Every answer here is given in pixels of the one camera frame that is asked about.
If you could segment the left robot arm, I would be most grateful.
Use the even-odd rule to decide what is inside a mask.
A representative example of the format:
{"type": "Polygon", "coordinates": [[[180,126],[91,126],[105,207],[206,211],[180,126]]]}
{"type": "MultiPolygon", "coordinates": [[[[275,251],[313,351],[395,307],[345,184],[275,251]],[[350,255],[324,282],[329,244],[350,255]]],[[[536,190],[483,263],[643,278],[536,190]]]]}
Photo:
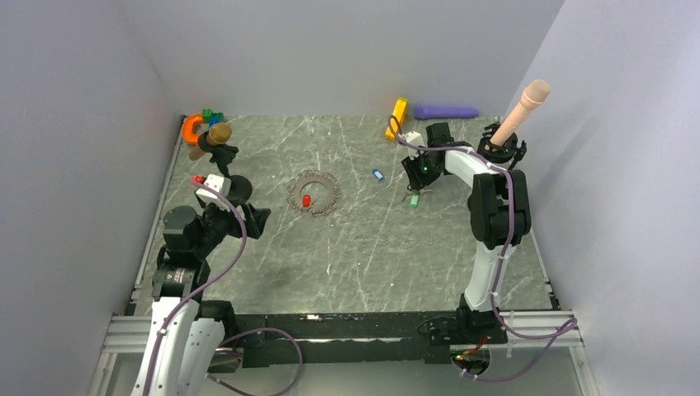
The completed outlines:
{"type": "Polygon", "coordinates": [[[204,300],[212,276],[208,256],[227,237],[241,243],[262,236],[271,211],[247,201],[232,201],[211,187],[201,211],[188,205],[163,217],[163,240],[152,277],[151,319],[133,395],[193,395],[201,387],[217,347],[237,335],[229,301],[204,300]]]}

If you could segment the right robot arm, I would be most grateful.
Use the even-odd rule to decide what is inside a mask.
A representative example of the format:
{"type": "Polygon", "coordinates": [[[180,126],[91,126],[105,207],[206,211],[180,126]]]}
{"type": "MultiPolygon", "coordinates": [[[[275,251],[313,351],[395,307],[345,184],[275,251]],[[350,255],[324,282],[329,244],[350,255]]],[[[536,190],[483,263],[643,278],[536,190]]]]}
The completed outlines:
{"type": "Polygon", "coordinates": [[[419,194],[442,175],[458,177],[471,190],[467,209],[477,250],[455,321],[457,336],[469,343],[498,326],[499,283],[510,256],[532,226],[527,179],[515,168],[527,145],[515,134],[504,144],[491,144],[499,127],[486,126],[476,147],[454,140],[446,122],[428,126],[426,135],[390,129],[411,152],[401,162],[411,193],[419,194]]]}

